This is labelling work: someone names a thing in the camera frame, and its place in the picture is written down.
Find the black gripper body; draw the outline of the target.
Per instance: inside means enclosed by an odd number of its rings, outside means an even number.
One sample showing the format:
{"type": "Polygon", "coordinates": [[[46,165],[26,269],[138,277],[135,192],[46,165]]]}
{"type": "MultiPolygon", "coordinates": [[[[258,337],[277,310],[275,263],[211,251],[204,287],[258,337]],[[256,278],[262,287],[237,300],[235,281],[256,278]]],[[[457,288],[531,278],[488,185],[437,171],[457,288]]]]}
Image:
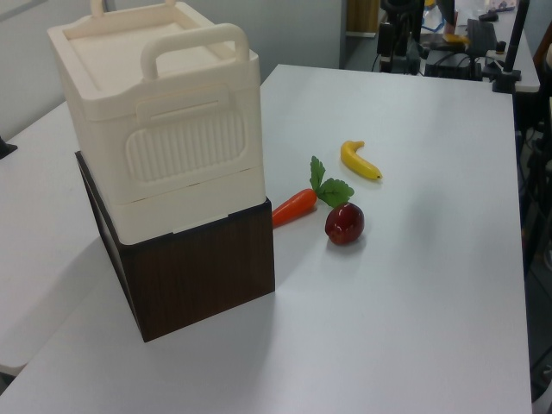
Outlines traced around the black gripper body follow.
{"type": "Polygon", "coordinates": [[[422,26],[422,1],[391,0],[390,22],[394,24],[399,39],[419,41],[422,26]]]}

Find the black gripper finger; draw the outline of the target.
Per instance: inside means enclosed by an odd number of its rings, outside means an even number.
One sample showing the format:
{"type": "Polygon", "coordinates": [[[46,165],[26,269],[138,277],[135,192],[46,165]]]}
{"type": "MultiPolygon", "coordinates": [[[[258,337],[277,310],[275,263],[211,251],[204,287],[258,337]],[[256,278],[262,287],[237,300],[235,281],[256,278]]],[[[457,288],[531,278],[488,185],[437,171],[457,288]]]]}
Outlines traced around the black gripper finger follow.
{"type": "Polygon", "coordinates": [[[421,65],[422,47],[413,39],[410,39],[406,49],[406,72],[419,72],[421,65]]]}
{"type": "Polygon", "coordinates": [[[379,71],[390,72],[392,70],[394,26],[389,22],[379,25],[378,55],[380,56],[379,71]]]}

